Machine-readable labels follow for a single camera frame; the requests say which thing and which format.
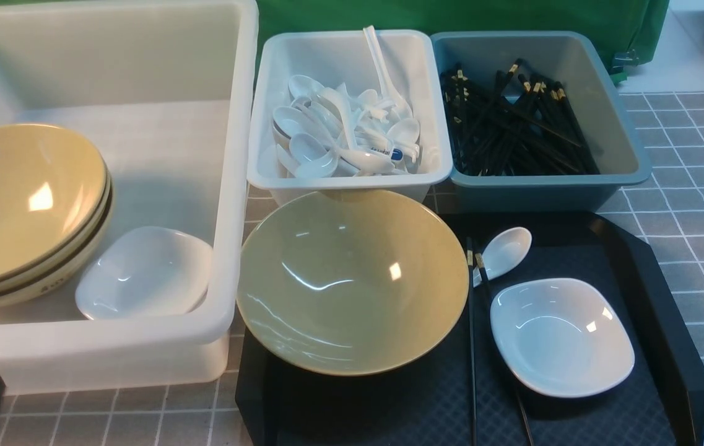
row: gray-blue bin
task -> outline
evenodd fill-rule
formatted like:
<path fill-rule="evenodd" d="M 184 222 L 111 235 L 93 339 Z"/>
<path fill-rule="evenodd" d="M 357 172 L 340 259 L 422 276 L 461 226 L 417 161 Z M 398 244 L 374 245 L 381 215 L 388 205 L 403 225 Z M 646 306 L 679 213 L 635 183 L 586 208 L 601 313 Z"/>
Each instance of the gray-blue bin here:
<path fill-rule="evenodd" d="M 440 72 L 493 87 L 518 57 L 564 84 L 600 175 L 470 176 L 453 169 L 462 211 L 597 211 L 621 186 L 643 183 L 651 162 L 591 42 L 563 31 L 473 31 L 432 36 Z M 515 85 L 511 94 L 519 94 Z"/>

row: black tray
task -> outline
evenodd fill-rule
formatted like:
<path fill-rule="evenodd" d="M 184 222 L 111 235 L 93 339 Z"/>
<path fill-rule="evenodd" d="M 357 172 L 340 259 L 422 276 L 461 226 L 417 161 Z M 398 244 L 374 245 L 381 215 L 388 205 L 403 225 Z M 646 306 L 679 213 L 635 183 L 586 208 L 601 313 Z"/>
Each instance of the black tray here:
<path fill-rule="evenodd" d="M 703 444 L 704 367 L 651 248 L 604 218 L 573 214 L 442 216 L 460 239 L 502 229 L 533 234 L 526 259 L 492 282 L 573 277 L 591 283 L 620 315 L 635 368 L 592 398 L 546 398 L 519 385 L 539 446 Z M 476 290 L 478 443 L 527 444 L 508 377 L 494 367 L 489 305 Z M 245 336 L 236 402 L 255 446 L 471 443 L 467 312 L 434 350 L 393 372 L 360 378 L 293 367 Z"/>

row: white plastic bin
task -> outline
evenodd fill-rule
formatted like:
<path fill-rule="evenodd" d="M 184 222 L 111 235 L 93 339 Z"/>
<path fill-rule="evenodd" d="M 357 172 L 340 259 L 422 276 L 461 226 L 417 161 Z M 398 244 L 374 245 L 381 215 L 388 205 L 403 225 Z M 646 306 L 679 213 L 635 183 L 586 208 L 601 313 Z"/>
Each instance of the white plastic bin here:
<path fill-rule="evenodd" d="M 0 308 L 9 393 L 210 381 L 227 364 L 245 211 L 254 0 L 0 7 L 0 125 L 63 125 L 97 145 L 116 187 L 99 249 L 159 225 L 215 248 L 191 313 L 87 321 L 75 279 Z"/>
<path fill-rule="evenodd" d="M 323 189 L 388 189 L 423 201 L 429 187 L 451 174 L 451 143 L 431 39 L 411 30 L 380 31 L 377 35 L 393 84 L 420 121 L 419 171 L 414 175 L 286 178 L 273 150 L 272 111 L 289 105 L 290 76 L 304 74 L 330 87 L 346 82 L 352 95 L 369 88 L 380 91 L 380 85 L 362 30 L 280 34 L 267 40 L 261 54 L 247 167 L 247 180 L 269 190 L 278 205 Z"/>

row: black chopsticks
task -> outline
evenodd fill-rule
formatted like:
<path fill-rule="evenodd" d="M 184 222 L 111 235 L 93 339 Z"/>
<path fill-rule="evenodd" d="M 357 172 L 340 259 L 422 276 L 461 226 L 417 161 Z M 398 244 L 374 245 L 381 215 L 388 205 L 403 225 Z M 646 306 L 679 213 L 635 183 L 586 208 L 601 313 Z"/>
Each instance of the black chopsticks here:
<path fill-rule="evenodd" d="M 474 176 L 599 174 L 561 83 L 520 73 L 527 66 L 517 59 L 497 71 L 492 90 L 459 63 L 441 74 L 454 166 Z M 522 94 L 512 103 L 504 94 L 514 80 Z"/>
<path fill-rule="evenodd" d="M 468 289 L 468 294 L 467 294 L 467 311 L 470 313 L 470 358 L 471 358 L 471 376 L 472 376 L 472 384 L 473 384 L 473 409 L 472 409 L 472 422 L 474 423 L 471 432 L 473 434 L 473 437 L 471 439 L 471 444 L 473 446 L 476 445 L 477 441 L 477 429 L 476 425 L 477 423 L 477 414 L 476 414 L 476 350 L 474 350 L 474 317 L 473 317 L 473 301 L 474 301 L 474 293 L 473 293 L 473 269 L 478 268 L 479 273 L 481 274 L 481 286 L 482 290 L 484 291 L 484 295 L 486 297 L 485 299 L 485 304 L 491 305 L 492 304 L 492 289 L 490 287 L 490 280 L 489 277 L 487 277 L 487 266 L 484 264 L 484 258 L 482 256 L 482 252 L 484 251 L 485 245 L 483 246 L 473 246 L 473 241 L 470 237 L 467 238 L 467 268 L 469 270 L 468 276 L 470 276 L 470 285 Z M 516 400 L 516 404 L 518 404 L 519 407 L 519 414 L 522 417 L 522 427 L 525 431 L 525 438 L 528 440 L 528 445 L 529 446 L 534 446 L 533 443 L 533 434 L 531 432 L 531 426 L 528 421 L 528 414 L 525 412 L 525 406 L 522 403 L 522 397 L 519 395 L 519 384 L 516 381 L 516 378 L 514 377 L 513 373 L 511 372 L 510 369 L 505 365 L 505 362 L 503 361 L 503 358 L 500 355 L 500 352 L 498 350 L 498 345 L 495 344 L 494 342 L 494 336 L 492 335 L 491 332 L 491 322 L 489 321 L 489 311 L 485 311 L 487 314 L 487 324 L 488 324 L 488 330 L 490 330 L 490 343 L 491 345 L 489 346 L 489 351 L 491 353 L 490 359 L 491 361 L 496 364 L 496 367 L 499 367 L 500 370 L 499 372 L 502 373 L 504 377 L 510 381 L 513 391 L 514 391 L 514 398 Z"/>
<path fill-rule="evenodd" d="M 474 313 L 473 301 L 476 297 L 473 294 L 473 270 L 476 268 L 473 265 L 473 239 L 467 238 L 467 314 L 470 318 L 468 323 L 468 331 L 470 333 L 470 384 L 471 384 L 471 404 L 470 404 L 470 433 L 471 445 L 476 446 L 479 438 L 479 417 L 476 406 L 478 404 L 478 393 L 476 392 L 476 331 L 474 330 Z"/>

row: gray checkered tablecloth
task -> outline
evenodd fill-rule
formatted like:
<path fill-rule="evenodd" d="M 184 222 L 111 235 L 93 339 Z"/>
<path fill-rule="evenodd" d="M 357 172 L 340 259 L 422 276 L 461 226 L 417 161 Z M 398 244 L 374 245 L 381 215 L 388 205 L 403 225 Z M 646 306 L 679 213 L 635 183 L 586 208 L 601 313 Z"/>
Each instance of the gray checkered tablecloth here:
<path fill-rule="evenodd" d="M 704 92 L 625 94 L 624 105 L 654 164 L 652 178 L 618 192 L 600 209 L 646 240 L 666 275 L 704 361 Z M 276 204 L 250 188 L 245 237 Z M 424 203 L 454 212 L 453 186 Z M 232 327 L 228 371 L 213 383 L 6 398 L 1 446 L 248 445 L 233 390 L 243 325 Z"/>

